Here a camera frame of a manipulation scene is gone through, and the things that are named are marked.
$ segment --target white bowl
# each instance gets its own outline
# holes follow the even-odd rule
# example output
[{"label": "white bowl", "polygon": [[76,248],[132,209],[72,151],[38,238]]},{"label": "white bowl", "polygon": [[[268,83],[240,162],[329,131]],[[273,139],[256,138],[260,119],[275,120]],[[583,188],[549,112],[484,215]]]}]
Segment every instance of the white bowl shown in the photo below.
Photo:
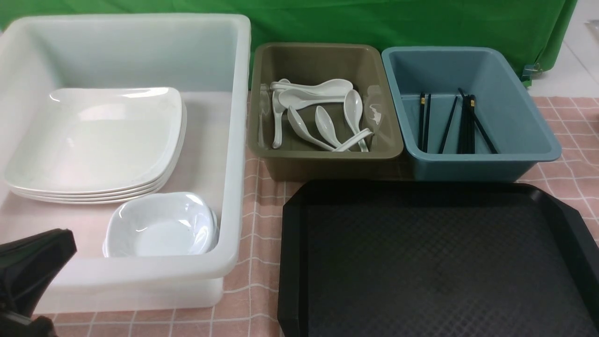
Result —
[{"label": "white bowl", "polygon": [[198,255],[212,249],[216,216],[190,192],[152,194],[122,204],[106,233],[106,257]]}]

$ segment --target stack of plates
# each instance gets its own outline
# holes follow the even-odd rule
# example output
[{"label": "stack of plates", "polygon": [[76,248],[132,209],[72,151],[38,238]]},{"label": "stack of plates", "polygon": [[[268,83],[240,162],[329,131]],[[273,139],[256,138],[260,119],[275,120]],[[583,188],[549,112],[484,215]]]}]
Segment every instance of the stack of plates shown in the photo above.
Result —
[{"label": "stack of plates", "polygon": [[34,117],[4,178],[13,193],[34,200],[132,200],[167,182],[186,126],[173,88],[60,89]]}]

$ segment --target white ceramic spoon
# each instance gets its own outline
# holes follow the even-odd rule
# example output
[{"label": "white ceramic spoon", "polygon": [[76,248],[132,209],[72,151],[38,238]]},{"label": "white ceramic spoon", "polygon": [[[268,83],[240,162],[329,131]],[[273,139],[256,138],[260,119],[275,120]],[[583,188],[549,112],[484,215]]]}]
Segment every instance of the white ceramic spoon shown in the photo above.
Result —
[{"label": "white ceramic spoon", "polygon": [[[345,114],[345,120],[349,125],[349,128],[352,129],[353,134],[358,134],[360,130],[360,120],[362,119],[363,109],[364,107],[362,106],[360,94],[355,90],[350,90],[343,100],[343,113]],[[368,152],[368,146],[366,146],[366,142],[363,139],[358,142],[358,145],[360,146],[360,151]]]},{"label": "white ceramic spoon", "polygon": [[[279,83],[289,83],[288,79],[281,79]],[[273,149],[278,149],[281,147],[283,143],[283,132],[281,129],[281,119],[283,119],[283,112],[285,112],[285,107],[279,102],[279,95],[283,92],[283,90],[274,90],[273,91],[273,115],[274,115],[274,140],[273,140]]]},{"label": "white ceramic spoon", "polygon": [[341,146],[338,146],[336,149],[333,150],[333,152],[346,151],[349,148],[351,148],[352,146],[356,145],[356,143],[364,141],[364,139],[366,137],[370,136],[372,133],[373,132],[370,131],[370,129],[366,128],[366,129],[358,132],[357,134],[353,135],[352,138],[346,140],[345,143],[343,143]]},{"label": "white ceramic spoon", "polygon": [[335,134],[335,125],[325,108],[321,106],[316,107],[316,127],[318,132],[329,144],[338,148],[341,146],[341,142],[337,139]]},{"label": "white ceramic spoon", "polygon": [[323,103],[343,103],[344,96],[318,96],[299,89],[287,89],[279,95],[279,102],[286,107],[300,110],[305,107]]},{"label": "white ceramic spoon", "polygon": [[328,80],[319,85],[299,85],[281,80],[278,82],[272,82],[270,84],[270,89],[299,89],[309,94],[318,96],[345,96],[347,95],[348,91],[353,89],[353,84],[352,82],[344,79]]},{"label": "white ceramic spoon", "polygon": [[300,136],[303,140],[310,142],[314,145],[318,145],[321,148],[328,151],[333,151],[335,149],[321,142],[320,140],[312,137],[310,132],[308,132],[308,129],[305,127],[304,120],[301,119],[300,114],[293,107],[289,107],[287,117],[289,118],[289,123],[291,124],[291,127],[294,129],[295,133],[297,133],[298,136]]}]

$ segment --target chopstick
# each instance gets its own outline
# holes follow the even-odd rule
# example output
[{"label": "chopstick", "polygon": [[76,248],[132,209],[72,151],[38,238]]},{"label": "chopstick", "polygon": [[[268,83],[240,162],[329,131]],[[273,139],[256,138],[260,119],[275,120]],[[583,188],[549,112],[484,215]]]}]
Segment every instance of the chopstick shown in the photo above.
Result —
[{"label": "chopstick", "polygon": [[472,101],[470,102],[471,105],[471,111],[472,111],[472,117],[474,119],[474,122],[476,123],[476,126],[479,128],[480,134],[483,136],[483,138],[485,139],[485,143],[487,144],[487,147],[489,148],[489,150],[491,151],[492,154],[496,155],[499,152],[497,151],[497,148],[495,148],[495,146],[493,145],[493,142],[491,142],[491,139],[489,138],[489,135],[487,135],[485,129],[483,128],[482,124],[479,121],[479,118],[476,117],[476,113],[474,112],[475,106],[476,106],[476,97],[474,95],[472,95]]},{"label": "chopstick", "polygon": [[458,150],[457,153],[463,155],[468,152],[468,129],[467,129],[467,118],[468,113],[466,112],[466,97],[462,89],[458,88],[460,95],[462,95],[462,115],[459,121],[459,138],[458,138]]},{"label": "chopstick", "polygon": [[451,122],[453,120],[453,113],[455,112],[455,105],[458,102],[458,97],[456,96],[453,100],[453,106],[451,107],[451,113],[449,113],[449,120],[447,121],[447,125],[445,126],[445,132],[443,133],[443,139],[441,141],[441,146],[439,147],[439,153],[442,154],[443,150],[445,150],[445,142],[447,141],[447,135],[449,134],[449,127],[451,127]]},{"label": "chopstick", "polygon": [[468,133],[468,135],[470,136],[470,154],[475,154],[476,153],[476,144],[475,144],[475,138],[474,138],[474,134],[476,132],[476,126],[474,125],[474,100],[475,100],[475,96],[474,95],[469,95],[468,96],[470,99],[470,106],[468,106],[468,128],[470,130],[470,132]]},{"label": "chopstick", "polygon": [[422,150],[428,152],[428,127],[431,122],[431,94],[428,94],[428,105],[426,107],[426,121],[424,125],[424,141]]},{"label": "chopstick", "polygon": [[422,150],[422,143],[424,140],[424,138],[423,138],[424,135],[422,132],[423,125],[424,125],[424,103],[425,103],[425,100],[424,100],[424,92],[423,92],[420,94],[420,114],[418,115],[419,119],[420,119],[420,121],[418,123],[419,124],[419,126],[418,126],[418,148],[420,150]]}]

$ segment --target green backdrop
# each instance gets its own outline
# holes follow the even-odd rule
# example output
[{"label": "green backdrop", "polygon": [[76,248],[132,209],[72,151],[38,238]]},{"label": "green backdrop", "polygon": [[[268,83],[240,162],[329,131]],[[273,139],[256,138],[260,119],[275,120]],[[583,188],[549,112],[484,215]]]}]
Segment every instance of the green backdrop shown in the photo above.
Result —
[{"label": "green backdrop", "polygon": [[553,67],[576,0],[0,0],[0,27],[23,16],[77,13],[240,13],[252,50],[272,41],[485,46],[516,73]]}]

